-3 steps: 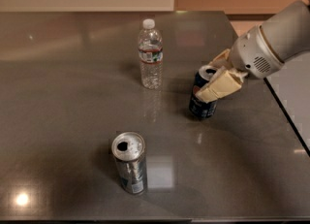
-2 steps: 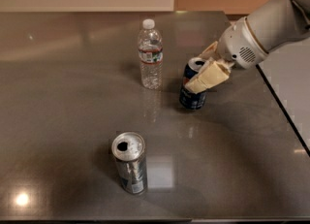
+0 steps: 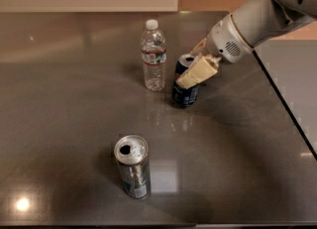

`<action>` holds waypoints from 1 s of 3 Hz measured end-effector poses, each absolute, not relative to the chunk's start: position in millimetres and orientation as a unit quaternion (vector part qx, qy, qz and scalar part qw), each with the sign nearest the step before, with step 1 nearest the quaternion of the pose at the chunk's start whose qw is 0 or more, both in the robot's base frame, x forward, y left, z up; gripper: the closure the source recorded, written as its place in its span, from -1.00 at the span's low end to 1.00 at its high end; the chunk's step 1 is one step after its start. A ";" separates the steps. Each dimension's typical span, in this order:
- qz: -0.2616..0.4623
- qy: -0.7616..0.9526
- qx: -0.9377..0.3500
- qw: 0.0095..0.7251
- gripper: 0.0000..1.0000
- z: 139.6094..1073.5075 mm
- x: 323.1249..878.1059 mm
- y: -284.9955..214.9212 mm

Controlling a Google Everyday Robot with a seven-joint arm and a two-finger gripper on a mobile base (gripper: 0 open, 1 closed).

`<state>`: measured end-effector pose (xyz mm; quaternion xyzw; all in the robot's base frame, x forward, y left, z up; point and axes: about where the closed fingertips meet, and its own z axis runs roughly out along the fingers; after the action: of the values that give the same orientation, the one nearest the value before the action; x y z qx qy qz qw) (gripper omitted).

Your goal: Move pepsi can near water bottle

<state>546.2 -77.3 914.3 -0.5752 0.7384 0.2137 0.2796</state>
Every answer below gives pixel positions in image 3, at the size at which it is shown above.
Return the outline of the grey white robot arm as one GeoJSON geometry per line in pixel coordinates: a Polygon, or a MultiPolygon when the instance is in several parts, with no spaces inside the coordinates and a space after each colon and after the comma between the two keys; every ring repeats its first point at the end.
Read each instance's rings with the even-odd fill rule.
{"type": "Polygon", "coordinates": [[[235,63],[268,39],[295,31],[317,18],[317,0],[248,0],[215,24],[190,52],[194,56],[176,83],[191,88],[218,71],[224,59],[235,63]]]}

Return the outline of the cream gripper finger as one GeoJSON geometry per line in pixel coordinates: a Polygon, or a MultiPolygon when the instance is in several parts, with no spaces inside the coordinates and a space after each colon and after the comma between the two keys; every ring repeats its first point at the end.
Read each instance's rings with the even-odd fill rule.
{"type": "Polygon", "coordinates": [[[198,55],[189,69],[176,80],[176,83],[180,87],[188,89],[205,81],[218,72],[220,60],[220,57],[212,55],[198,55]]]}
{"type": "Polygon", "coordinates": [[[202,41],[200,41],[191,51],[191,54],[193,56],[198,56],[199,54],[202,54],[206,56],[208,54],[208,51],[206,50],[206,38],[204,38],[202,41]]]}

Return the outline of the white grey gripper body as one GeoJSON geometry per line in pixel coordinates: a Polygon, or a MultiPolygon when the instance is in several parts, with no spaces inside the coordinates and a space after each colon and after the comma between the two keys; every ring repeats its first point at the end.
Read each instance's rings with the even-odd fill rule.
{"type": "Polygon", "coordinates": [[[236,63],[249,55],[253,48],[237,29],[232,14],[228,14],[213,26],[207,36],[206,49],[212,56],[236,63]]]}

